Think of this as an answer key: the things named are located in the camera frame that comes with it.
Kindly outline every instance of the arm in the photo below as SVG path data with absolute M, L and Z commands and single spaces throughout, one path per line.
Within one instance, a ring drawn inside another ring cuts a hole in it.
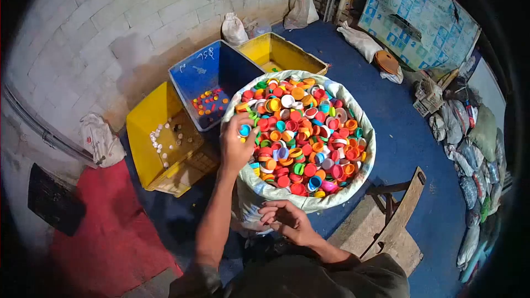
M 359 264 L 359 258 L 329 244 L 311 227 L 307 214 L 287 200 L 265 202 L 258 213 L 261 222 L 288 237 L 299 246 L 315 251 L 324 264 L 343 268 Z
M 254 143 L 259 128 L 253 129 L 245 143 L 238 138 L 242 124 L 252 126 L 254 121 L 248 113 L 232 117 L 221 134 L 222 163 L 217 172 L 217 181 L 208 207 L 197 228 L 195 237 L 195 263 L 219 268 L 222 251 L 229 236 L 232 189 L 237 174 L 254 152 Z

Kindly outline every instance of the hand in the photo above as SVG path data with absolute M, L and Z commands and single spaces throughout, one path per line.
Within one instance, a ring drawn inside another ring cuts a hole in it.
M 254 120 L 249 119 L 246 112 L 232 116 L 221 134 L 223 169 L 235 175 L 247 164 L 254 153 L 255 139 L 260 129 L 256 127 L 251 130 L 246 137 L 247 141 L 242 143 L 239 139 L 239 130 L 243 124 L 254 125 Z
M 315 247 L 324 240 L 311 227 L 307 214 L 288 200 L 269 201 L 258 210 L 260 221 L 299 246 Z

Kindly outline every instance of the blue carpet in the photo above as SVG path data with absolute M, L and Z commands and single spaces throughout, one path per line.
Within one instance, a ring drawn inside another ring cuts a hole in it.
M 282 37 L 331 63 L 333 67 L 326 76 L 347 87 L 366 112 L 377 140 L 370 182 L 386 185 L 405 182 L 411 179 L 416 166 L 424 170 L 427 183 L 407 224 L 424 255 L 409 277 L 411 296 L 454 297 L 461 288 L 455 264 L 465 231 L 465 203 L 453 163 L 433 139 L 427 121 L 413 108 L 411 86 L 406 81 L 397 85 L 381 79 L 378 69 L 368 64 L 335 30 L 335 26 L 319 21 L 302 30 L 285 30 Z M 195 228 L 215 176 L 204 177 L 178 199 L 157 191 L 144 191 L 130 156 L 126 133 L 121 140 L 128 151 L 126 162 L 139 199 L 162 242 L 185 269 L 194 250 Z M 310 214 L 315 230 L 329 237 L 360 201 L 368 184 L 349 202 Z M 221 264 L 223 282 L 241 269 L 237 235 L 230 233 Z

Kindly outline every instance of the brick wall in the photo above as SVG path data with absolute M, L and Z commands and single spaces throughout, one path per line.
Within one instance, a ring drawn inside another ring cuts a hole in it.
M 280 20 L 288 0 L 35 0 L 7 77 L 60 132 L 80 143 L 79 119 L 101 113 L 113 129 L 167 69 L 220 38 L 224 14 Z

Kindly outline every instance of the red mat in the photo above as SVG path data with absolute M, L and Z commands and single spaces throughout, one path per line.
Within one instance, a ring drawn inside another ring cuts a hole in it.
M 55 231 L 50 248 L 71 288 L 115 297 L 168 267 L 182 275 L 138 202 L 124 160 L 85 169 L 77 192 L 86 215 L 73 237 Z

